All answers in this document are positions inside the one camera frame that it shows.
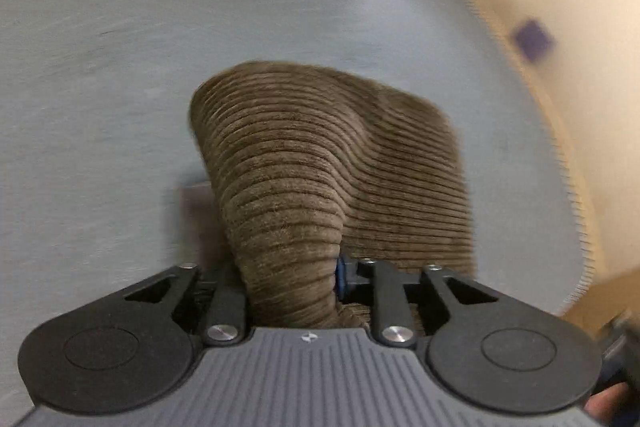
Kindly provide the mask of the person right hand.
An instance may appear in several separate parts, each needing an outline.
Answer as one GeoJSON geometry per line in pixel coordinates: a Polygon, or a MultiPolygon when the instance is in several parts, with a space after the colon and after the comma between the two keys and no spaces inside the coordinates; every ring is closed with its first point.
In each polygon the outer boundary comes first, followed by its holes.
{"type": "Polygon", "coordinates": [[[585,411],[602,424],[609,424],[631,395],[630,387],[619,383],[592,395],[585,405],[585,411]]]}

